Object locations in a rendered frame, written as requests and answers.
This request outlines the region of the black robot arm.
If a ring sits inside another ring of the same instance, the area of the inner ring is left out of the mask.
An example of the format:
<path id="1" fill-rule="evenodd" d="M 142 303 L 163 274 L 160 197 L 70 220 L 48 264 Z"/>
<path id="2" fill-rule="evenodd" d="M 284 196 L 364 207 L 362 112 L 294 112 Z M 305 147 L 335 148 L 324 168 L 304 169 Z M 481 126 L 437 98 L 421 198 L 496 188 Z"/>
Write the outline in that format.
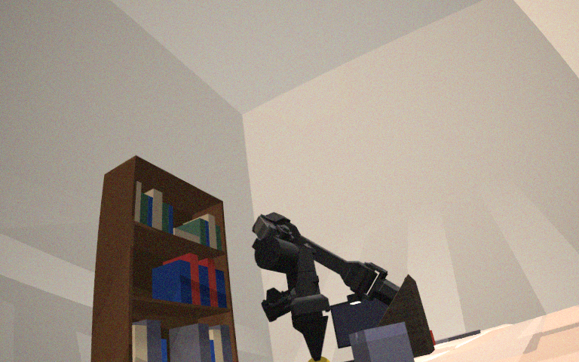
<path id="1" fill-rule="evenodd" d="M 316 261 L 338 273 L 345 285 L 357 295 L 366 300 L 376 298 L 387 306 L 391 304 L 400 287 L 385 279 L 388 275 L 385 269 L 372 262 L 347 261 L 329 252 L 319 244 L 301 236 L 290 221 L 275 212 L 258 216 L 252 227 L 252 232 L 257 236 L 252 248 L 255 249 L 258 267 L 284 273 L 289 277 L 300 272 L 316 272 L 314 266 Z M 267 290 L 266 300 L 263 299 L 261 305 L 269 322 L 289 313 L 290 304 L 297 298 L 291 283 L 289 290 L 281 292 L 274 288 Z"/>

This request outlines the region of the gold coin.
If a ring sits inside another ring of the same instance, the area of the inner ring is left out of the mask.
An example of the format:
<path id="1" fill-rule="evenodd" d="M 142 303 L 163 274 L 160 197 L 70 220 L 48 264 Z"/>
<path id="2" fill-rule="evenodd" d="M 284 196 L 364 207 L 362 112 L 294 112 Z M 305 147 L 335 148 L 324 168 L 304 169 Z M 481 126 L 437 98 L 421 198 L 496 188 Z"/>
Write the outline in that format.
<path id="1" fill-rule="evenodd" d="M 329 359 L 321 356 L 321 358 L 320 358 L 319 361 L 314 361 L 314 359 L 312 358 L 312 359 L 310 359 L 308 362 L 330 362 L 330 361 L 328 361 L 328 360 L 329 360 Z"/>

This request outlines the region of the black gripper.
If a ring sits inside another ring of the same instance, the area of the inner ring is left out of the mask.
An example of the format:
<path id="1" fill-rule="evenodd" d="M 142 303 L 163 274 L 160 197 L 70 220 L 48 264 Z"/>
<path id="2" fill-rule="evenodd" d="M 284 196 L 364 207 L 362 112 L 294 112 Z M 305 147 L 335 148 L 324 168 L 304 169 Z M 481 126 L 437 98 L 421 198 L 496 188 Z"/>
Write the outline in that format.
<path id="1" fill-rule="evenodd" d="M 329 318 L 322 311 L 330 311 L 329 300 L 320 294 L 319 277 L 314 271 L 296 273 L 286 279 L 288 290 L 291 283 L 298 296 L 290 304 L 293 327 L 303 334 L 314 361 L 319 361 Z"/>

